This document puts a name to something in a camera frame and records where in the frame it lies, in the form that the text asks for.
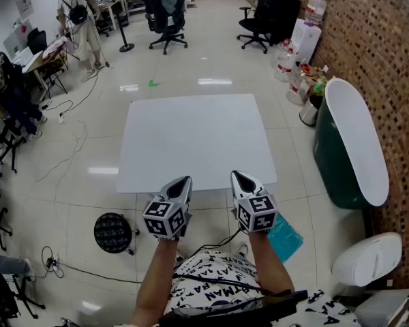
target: white appliance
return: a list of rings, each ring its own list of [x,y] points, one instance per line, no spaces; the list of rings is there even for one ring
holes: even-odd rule
[[[318,26],[304,19],[297,19],[291,36],[292,44],[299,51],[296,61],[302,62],[305,59],[306,64],[309,64],[320,35],[321,29]]]
[[[7,50],[7,54],[12,59],[17,51],[22,51],[27,47],[27,36],[33,30],[29,20],[26,20],[21,25],[16,25],[11,34],[5,39],[3,44]]]

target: black stool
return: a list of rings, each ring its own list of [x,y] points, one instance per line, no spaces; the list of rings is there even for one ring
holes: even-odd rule
[[[94,225],[95,241],[101,249],[108,253],[127,251],[130,255],[134,255],[135,249],[130,248],[133,233],[138,236],[140,231],[132,231],[124,216],[117,213],[102,215]]]

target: white shorts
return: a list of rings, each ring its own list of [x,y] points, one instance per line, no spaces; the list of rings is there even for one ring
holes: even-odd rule
[[[73,42],[74,47],[77,47],[74,55],[85,61],[91,55],[91,51],[98,51],[100,49],[100,36],[98,35],[97,27],[93,25],[93,21],[88,18],[86,22],[81,25],[73,27]]]

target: brick wall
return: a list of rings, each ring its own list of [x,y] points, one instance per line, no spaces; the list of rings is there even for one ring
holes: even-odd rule
[[[307,0],[301,0],[304,7]],[[377,233],[401,234],[402,262],[391,275],[409,287],[409,0],[327,0],[313,63],[353,84],[376,126],[391,181]]]

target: poster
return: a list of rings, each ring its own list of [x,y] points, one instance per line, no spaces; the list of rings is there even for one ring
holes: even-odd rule
[[[21,20],[25,20],[33,13],[33,6],[31,0],[18,0],[16,2],[18,11],[20,12]]]

